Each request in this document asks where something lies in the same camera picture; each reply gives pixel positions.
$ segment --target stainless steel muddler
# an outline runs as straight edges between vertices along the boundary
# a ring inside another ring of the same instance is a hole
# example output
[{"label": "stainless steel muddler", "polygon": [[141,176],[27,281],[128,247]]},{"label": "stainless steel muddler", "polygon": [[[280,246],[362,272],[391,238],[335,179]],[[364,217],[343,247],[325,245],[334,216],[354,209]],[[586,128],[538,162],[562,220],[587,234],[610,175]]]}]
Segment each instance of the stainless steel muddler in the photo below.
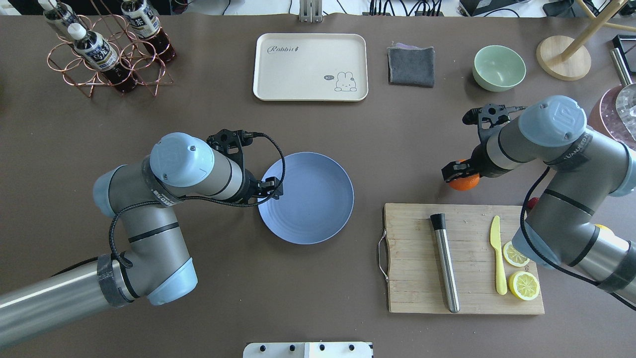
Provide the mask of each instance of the stainless steel muddler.
[{"label": "stainless steel muddler", "polygon": [[453,272],[453,261],[450,258],[448,236],[446,235],[446,216],[443,213],[431,215],[431,223],[438,242],[448,310],[452,313],[457,313],[459,312],[459,296],[457,294],[457,284],[455,283],[455,273]]}]

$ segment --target yellow plastic knife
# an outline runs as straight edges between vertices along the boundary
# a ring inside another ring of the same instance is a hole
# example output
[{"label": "yellow plastic knife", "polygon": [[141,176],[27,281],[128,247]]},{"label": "yellow plastic knife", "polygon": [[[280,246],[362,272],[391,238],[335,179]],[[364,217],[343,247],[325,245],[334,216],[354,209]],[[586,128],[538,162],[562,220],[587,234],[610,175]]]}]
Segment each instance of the yellow plastic knife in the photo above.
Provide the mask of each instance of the yellow plastic knife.
[{"label": "yellow plastic knife", "polygon": [[504,272],[504,258],[501,255],[501,234],[499,232],[499,215],[495,215],[490,226],[490,246],[495,249],[495,263],[497,265],[495,272],[495,286],[497,293],[506,294],[508,287],[506,286],[506,273]]}]

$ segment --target red object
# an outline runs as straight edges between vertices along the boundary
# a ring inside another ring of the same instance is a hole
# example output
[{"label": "red object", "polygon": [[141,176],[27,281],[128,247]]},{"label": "red object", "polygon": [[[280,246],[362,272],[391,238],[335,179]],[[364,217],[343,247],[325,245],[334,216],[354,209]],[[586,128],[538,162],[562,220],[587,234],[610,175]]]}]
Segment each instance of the red object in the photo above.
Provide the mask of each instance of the red object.
[{"label": "red object", "polygon": [[534,208],[534,206],[539,202],[539,198],[538,197],[533,197],[532,199],[528,200],[528,211],[532,210],[532,208]]}]

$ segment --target white tray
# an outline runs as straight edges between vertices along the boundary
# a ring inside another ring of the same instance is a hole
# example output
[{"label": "white tray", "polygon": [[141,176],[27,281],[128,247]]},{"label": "white tray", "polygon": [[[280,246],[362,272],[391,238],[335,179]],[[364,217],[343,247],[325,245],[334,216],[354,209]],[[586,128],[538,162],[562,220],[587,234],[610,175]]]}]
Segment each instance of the white tray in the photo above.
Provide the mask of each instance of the white tray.
[{"label": "white tray", "polygon": [[254,95],[263,101],[361,101],[369,92],[366,43],[356,34],[263,34]]}]

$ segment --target metal handle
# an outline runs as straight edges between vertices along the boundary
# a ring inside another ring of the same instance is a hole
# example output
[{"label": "metal handle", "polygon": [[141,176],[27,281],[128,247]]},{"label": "metal handle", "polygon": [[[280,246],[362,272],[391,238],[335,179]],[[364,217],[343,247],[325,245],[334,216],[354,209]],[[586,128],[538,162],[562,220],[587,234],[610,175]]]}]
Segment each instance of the metal handle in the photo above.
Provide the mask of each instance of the metal handle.
[{"label": "metal handle", "polygon": [[382,237],[380,238],[380,241],[378,241],[378,267],[380,268],[380,271],[382,271],[382,274],[384,275],[384,280],[388,283],[389,282],[389,276],[387,275],[387,273],[384,271],[384,269],[382,268],[382,263],[380,262],[380,245],[382,244],[382,240],[384,240],[386,242],[386,238],[387,238],[387,230],[383,229],[382,230]]},{"label": "metal handle", "polygon": [[453,272],[453,262],[450,258],[450,247],[448,246],[448,237],[446,230],[435,230],[435,238],[439,247],[439,258],[441,259],[441,270],[444,276],[444,284],[446,287],[446,300],[448,302],[448,310],[452,313],[459,312],[459,296],[457,294],[457,285],[455,283],[455,273]]},{"label": "metal handle", "polygon": [[612,62],[614,63],[616,71],[618,72],[618,78],[620,78],[621,84],[623,86],[631,85],[632,77],[627,70],[627,66],[625,65],[625,61],[623,60],[623,55],[621,55],[621,50],[616,47],[612,49],[612,51],[610,51],[609,55],[610,57],[612,57]]}]

